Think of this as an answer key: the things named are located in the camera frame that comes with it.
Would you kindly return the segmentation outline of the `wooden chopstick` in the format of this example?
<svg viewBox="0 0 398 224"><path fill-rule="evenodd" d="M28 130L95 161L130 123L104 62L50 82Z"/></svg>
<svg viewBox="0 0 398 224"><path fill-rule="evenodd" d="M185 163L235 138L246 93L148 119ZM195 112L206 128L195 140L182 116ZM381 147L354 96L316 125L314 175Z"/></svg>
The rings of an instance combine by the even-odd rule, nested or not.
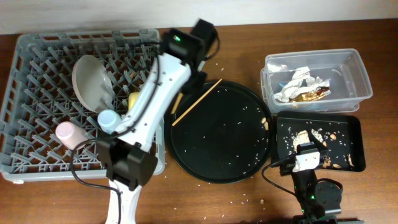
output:
<svg viewBox="0 0 398 224"><path fill-rule="evenodd" d="M216 88L221 82L223 81L222 78L220 78L214 85L212 85L199 99L197 99L186 111L184 111L173 123L172 126L175 126L177 123L179 123L189 112L196 107L197 104L199 104L207 95L209 95L214 88Z"/></svg>
<svg viewBox="0 0 398 224"><path fill-rule="evenodd" d="M183 97L183 93L179 93L177 98L176 98L176 100L175 100L175 103L174 103L174 105L172 107L172 110L171 110L170 114L175 114L175 112L176 112L176 110L177 110L177 108L178 108L178 106L180 104L180 101L181 101L182 97Z"/></svg>

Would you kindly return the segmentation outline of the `brown gold snack wrapper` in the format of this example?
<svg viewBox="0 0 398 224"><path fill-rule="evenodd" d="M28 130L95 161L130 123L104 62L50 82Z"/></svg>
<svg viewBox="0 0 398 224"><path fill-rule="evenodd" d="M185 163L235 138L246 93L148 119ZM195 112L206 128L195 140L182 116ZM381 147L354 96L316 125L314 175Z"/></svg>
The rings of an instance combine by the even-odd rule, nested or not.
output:
<svg viewBox="0 0 398 224"><path fill-rule="evenodd" d="M295 98L291 98L291 102L306 102L306 101L317 101L321 98L326 97L331 93L329 87L318 87L312 91L301 93Z"/></svg>

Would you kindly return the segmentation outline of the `yellow plastic bowl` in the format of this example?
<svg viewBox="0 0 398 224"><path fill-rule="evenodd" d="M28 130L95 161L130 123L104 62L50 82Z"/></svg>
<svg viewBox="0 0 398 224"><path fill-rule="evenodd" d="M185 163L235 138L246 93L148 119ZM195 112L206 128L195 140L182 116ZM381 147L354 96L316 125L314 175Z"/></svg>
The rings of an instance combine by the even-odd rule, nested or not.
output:
<svg viewBox="0 0 398 224"><path fill-rule="evenodd" d="M128 98L128 110L130 111L140 95L139 91L132 92Z"/></svg>

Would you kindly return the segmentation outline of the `white paper napkin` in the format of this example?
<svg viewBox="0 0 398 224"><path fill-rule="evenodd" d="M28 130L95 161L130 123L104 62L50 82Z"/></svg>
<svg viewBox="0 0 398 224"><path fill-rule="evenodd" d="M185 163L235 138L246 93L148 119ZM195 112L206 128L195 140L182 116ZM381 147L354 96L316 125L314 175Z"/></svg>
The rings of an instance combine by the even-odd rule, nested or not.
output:
<svg viewBox="0 0 398 224"><path fill-rule="evenodd" d="M308 67L300 67L294 70L291 80L282 87L281 91L274 93L274 99L279 103L299 103L291 102L290 99L318 87L330 88L330 79L315 78L311 76Z"/></svg>

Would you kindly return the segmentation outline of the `light blue plastic cup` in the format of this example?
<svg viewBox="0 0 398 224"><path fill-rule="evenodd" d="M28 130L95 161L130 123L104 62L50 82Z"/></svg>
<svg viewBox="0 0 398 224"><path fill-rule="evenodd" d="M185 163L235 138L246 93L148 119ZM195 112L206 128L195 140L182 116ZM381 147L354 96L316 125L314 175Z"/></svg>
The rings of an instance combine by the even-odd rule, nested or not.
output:
<svg viewBox="0 0 398 224"><path fill-rule="evenodd" d="M121 122L121 116L113 110L103 110L99 113L97 122L103 132L112 134Z"/></svg>

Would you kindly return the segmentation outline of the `grey round plate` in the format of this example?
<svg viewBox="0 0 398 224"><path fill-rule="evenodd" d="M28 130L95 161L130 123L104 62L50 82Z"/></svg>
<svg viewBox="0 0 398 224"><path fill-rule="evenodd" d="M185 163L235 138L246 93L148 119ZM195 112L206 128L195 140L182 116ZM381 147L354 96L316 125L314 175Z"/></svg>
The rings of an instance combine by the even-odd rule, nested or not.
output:
<svg viewBox="0 0 398 224"><path fill-rule="evenodd" d="M72 84L79 102L89 111L100 113L111 108L114 99L111 79L96 57L84 55L75 63Z"/></svg>

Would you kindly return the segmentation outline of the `pink plastic cup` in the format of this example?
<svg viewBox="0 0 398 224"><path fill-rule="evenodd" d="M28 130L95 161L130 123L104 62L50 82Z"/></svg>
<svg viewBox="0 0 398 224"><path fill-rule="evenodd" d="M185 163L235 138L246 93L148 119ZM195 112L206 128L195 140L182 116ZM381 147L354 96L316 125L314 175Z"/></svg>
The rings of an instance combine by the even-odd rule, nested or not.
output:
<svg viewBox="0 0 398 224"><path fill-rule="evenodd" d="M88 139L84 129L69 121L60 123L55 129L55 135L70 150Z"/></svg>

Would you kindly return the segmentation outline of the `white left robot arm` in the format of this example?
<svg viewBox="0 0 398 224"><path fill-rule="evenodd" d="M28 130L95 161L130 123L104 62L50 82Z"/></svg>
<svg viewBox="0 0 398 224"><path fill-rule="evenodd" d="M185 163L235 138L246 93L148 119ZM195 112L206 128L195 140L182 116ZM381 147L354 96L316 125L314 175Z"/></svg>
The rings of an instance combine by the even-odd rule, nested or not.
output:
<svg viewBox="0 0 398 224"><path fill-rule="evenodd" d="M208 53L220 38L215 26L198 20L189 32L170 29L158 43L155 60L140 95L111 134L79 143L96 144L106 169L108 185L90 184L108 190L107 223L134 223L139 194L154 175L158 158L150 153L155 131L175 96L205 81L202 68L212 58Z"/></svg>

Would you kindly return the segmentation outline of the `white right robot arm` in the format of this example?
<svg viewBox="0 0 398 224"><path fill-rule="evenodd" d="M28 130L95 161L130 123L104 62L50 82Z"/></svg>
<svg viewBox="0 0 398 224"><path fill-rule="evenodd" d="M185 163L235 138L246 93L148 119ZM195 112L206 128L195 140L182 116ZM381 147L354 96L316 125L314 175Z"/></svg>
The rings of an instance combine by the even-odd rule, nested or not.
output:
<svg viewBox="0 0 398 224"><path fill-rule="evenodd" d="M355 218L339 219L340 203L343 195L343 185L328 178L317 178L315 170L325 160L326 147L314 142L302 143L297 146L297 152L276 162L272 162L262 169L262 178L269 184L293 195L302 209L301 215L292 218L292 223L320 224L320 223L364 223ZM272 167L285 166L292 177L294 191L287 190L269 180L265 171Z"/></svg>

